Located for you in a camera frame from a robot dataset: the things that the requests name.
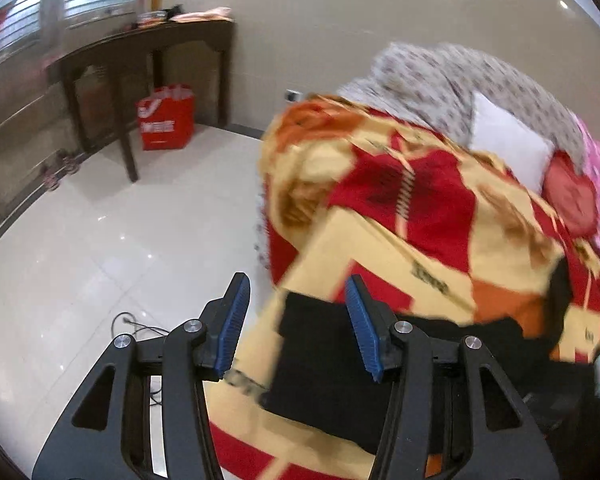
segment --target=electrical outlet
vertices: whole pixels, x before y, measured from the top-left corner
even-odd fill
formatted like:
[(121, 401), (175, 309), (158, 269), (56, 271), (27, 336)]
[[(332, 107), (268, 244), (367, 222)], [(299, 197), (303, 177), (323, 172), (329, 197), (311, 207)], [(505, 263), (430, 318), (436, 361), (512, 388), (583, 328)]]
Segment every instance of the electrical outlet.
[(286, 90), (285, 101), (287, 103), (297, 103), (298, 101), (302, 101), (302, 92), (297, 90)]

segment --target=metal screw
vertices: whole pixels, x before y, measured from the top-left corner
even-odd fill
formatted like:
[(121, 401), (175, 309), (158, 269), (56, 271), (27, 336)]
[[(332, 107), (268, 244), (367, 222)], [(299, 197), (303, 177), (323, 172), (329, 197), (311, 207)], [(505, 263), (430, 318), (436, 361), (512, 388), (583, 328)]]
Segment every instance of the metal screw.
[(413, 330), (413, 325), (408, 321), (397, 321), (394, 325), (396, 332), (400, 332), (401, 334), (408, 334)]
[(129, 334), (120, 334), (113, 340), (113, 344), (116, 348), (125, 348), (131, 343), (131, 336)]
[(471, 350), (477, 350), (482, 346), (480, 341), (475, 335), (468, 335), (464, 338), (464, 344), (467, 345)]
[(184, 324), (185, 332), (197, 332), (201, 328), (202, 328), (202, 321), (200, 321), (199, 319), (189, 319)]

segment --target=wall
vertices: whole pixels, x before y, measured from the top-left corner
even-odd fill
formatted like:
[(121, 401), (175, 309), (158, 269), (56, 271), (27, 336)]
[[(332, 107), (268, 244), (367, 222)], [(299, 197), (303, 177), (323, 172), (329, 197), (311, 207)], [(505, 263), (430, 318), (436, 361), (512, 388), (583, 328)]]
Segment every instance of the wall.
[[(600, 139), (600, 28), (573, 0), (564, 0), (569, 9), (558, 1), (164, 0), (163, 6), (234, 9), (235, 123), (265, 128), (283, 108), (286, 88), (335, 91), (368, 73), (373, 55), (390, 41), (453, 42), (529, 74), (581, 115)], [(170, 62), (199, 73), (196, 49), (172, 53)], [(203, 61), (205, 70), (215, 69), (206, 55)]]

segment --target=dark wooden table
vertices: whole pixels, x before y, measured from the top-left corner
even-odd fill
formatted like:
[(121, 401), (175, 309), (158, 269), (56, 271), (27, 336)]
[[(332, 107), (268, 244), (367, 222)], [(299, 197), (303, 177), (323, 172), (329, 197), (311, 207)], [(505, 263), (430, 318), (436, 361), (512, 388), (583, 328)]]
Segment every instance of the dark wooden table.
[(218, 85), (218, 125), (225, 126), (229, 117), (230, 63), (234, 38), (234, 22), (218, 20), (211, 22), (165, 23), (155, 27), (122, 32), (88, 44), (61, 57), (54, 64), (67, 99), (69, 114), (78, 135), (81, 148), (93, 153), (93, 143), (88, 139), (80, 116), (80, 105), (75, 91), (75, 81), (90, 66), (103, 66), (111, 91), (114, 112), (114, 129), (120, 140), (126, 172), (131, 182), (138, 180), (138, 169), (131, 151), (129, 134), (123, 117), (122, 86), (120, 80), (129, 60), (149, 53), (153, 56), (154, 87), (164, 85), (162, 55), (170, 46), (188, 41), (204, 41), (220, 55)]

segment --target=red and yellow blanket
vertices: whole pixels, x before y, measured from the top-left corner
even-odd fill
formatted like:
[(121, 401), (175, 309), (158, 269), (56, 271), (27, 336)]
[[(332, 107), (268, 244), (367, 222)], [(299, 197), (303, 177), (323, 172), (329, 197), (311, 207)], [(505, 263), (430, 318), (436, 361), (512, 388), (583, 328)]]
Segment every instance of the red and yellow blanket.
[(234, 368), (207, 389), (218, 457), (240, 478), (362, 480), (373, 463), (352, 442), (257, 403), (276, 367), (287, 290), (333, 301), (356, 272), (396, 310), (458, 324), (511, 316), (534, 337), (544, 330), (549, 278), (565, 257), (573, 300), (554, 357), (592, 358), (600, 343), (600, 260), (496, 157), (314, 98), (274, 120), (260, 169), (270, 249), (278, 244), (298, 256), (241, 339)]

